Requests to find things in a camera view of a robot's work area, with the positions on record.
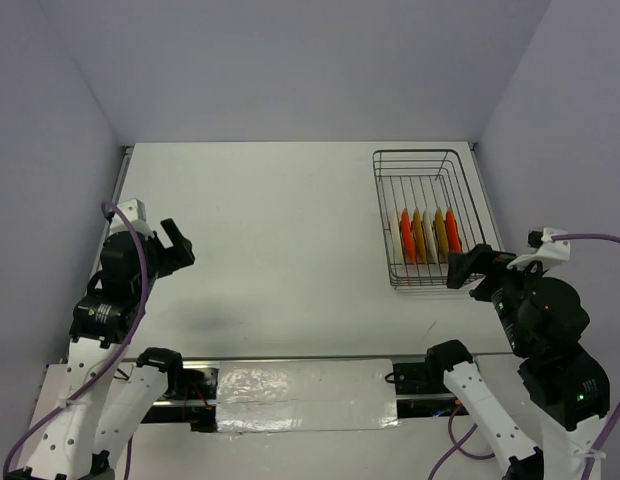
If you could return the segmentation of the wire dish rack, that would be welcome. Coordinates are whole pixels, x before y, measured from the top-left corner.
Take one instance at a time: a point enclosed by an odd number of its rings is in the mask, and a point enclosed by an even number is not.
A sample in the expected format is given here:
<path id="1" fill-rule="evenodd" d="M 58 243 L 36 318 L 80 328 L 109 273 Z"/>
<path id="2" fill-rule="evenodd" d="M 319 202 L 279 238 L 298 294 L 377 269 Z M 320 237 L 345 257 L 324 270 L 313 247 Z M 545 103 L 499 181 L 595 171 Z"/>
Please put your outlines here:
<path id="1" fill-rule="evenodd" d="M 394 290 L 446 293 L 451 253 L 501 246 L 467 147 L 382 148 L 372 154 L 372 167 Z"/>

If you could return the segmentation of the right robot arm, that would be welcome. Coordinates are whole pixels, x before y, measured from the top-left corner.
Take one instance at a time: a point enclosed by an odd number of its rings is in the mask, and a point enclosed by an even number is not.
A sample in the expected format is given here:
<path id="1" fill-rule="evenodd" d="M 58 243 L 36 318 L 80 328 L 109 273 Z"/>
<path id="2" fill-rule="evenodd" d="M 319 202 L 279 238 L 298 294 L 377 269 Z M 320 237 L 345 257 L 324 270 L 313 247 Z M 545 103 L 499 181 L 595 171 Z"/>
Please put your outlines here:
<path id="1" fill-rule="evenodd" d="M 511 418 L 460 341 L 428 350 L 425 380 L 457 397 L 491 447 L 503 478 L 598 479 L 620 401 L 610 405 L 608 376 L 579 343 L 590 323 L 579 294 L 546 274 L 569 260 L 575 235 L 537 232 L 534 237 L 536 250 L 526 255 L 486 244 L 450 253 L 447 286 L 458 289 L 470 276 L 481 275 L 470 296 L 494 306 L 513 354 L 522 360 L 518 374 L 535 407 L 542 441 L 534 442 Z"/>

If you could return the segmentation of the orange plate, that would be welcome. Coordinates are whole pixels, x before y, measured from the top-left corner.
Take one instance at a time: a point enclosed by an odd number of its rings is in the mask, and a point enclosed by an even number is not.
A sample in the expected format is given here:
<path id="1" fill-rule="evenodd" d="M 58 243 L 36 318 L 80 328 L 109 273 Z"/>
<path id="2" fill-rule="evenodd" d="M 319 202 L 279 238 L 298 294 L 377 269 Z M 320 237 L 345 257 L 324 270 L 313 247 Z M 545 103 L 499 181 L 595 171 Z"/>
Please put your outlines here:
<path id="1" fill-rule="evenodd" d="M 399 222 L 404 252 L 409 261 L 412 264 L 417 263 L 417 254 L 416 254 L 416 246 L 415 241 L 412 234 L 411 220 L 408 214 L 408 210 L 406 208 L 401 212 L 400 222 Z"/>
<path id="2" fill-rule="evenodd" d="M 446 211 L 444 226 L 446 229 L 446 236 L 448 247 L 451 252 L 461 252 L 462 244 L 461 238 L 456 222 L 456 217 L 454 211 L 451 207 L 449 207 Z"/>

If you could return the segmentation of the cream plate with black mark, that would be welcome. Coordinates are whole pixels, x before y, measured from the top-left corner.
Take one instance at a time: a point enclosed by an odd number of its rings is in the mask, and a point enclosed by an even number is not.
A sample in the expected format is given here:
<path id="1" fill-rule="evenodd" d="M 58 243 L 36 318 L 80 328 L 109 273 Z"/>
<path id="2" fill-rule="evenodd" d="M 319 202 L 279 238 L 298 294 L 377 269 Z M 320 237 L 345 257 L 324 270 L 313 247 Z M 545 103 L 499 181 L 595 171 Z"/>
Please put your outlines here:
<path id="1" fill-rule="evenodd" d="M 404 255 L 400 237 L 399 220 L 395 210 L 389 212 L 388 222 L 392 239 L 393 262 L 397 265 L 403 265 Z"/>

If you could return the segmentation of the yellow patterned plate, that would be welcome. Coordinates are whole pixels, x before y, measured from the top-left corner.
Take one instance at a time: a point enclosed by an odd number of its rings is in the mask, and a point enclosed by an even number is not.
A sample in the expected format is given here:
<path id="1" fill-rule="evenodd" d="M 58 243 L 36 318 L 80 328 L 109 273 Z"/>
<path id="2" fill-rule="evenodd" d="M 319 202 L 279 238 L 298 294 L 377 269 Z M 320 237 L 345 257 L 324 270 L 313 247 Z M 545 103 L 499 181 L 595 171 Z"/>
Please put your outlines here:
<path id="1" fill-rule="evenodd" d="M 413 212 L 412 228 L 413 228 L 413 236 L 414 236 L 418 259 L 422 263 L 426 263 L 427 253 L 426 253 L 425 239 L 424 239 L 423 228 L 422 228 L 422 223 L 421 223 L 421 215 L 420 215 L 420 211 L 418 208 L 416 208 Z"/>

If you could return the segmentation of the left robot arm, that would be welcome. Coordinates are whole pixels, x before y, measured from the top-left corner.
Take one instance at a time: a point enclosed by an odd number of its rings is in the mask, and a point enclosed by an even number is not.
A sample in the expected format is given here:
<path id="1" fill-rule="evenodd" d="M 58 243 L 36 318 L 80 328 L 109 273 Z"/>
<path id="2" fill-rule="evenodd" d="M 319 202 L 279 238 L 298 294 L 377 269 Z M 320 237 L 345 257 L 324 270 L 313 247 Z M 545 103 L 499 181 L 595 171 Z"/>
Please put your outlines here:
<path id="1" fill-rule="evenodd" d="M 169 247 L 142 219 L 111 219 L 100 268 L 73 310 L 57 403 L 26 432 L 27 437 L 37 431 L 43 435 L 25 464 L 13 468 L 5 460 L 4 478 L 113 479 L 119 459 L 130 458 L 133 435 L 152 404 L 185 389 L 181 354 L 149 347 L 114 402 L 106 402 L 154 283 L 195 262 L 192 243 L 174 220 L 160 225 Z"/>

